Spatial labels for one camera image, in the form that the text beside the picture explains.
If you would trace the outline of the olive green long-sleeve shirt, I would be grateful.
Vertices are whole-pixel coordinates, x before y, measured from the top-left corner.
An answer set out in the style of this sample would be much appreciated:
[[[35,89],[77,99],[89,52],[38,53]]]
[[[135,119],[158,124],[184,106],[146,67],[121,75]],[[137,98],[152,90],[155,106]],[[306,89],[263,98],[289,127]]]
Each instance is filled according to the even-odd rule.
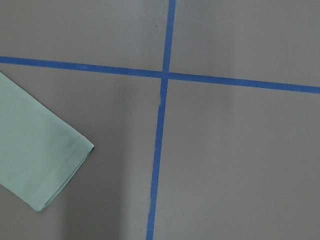
[[[0,75],[0,184],[42,211],[94,145],[4,74]]]

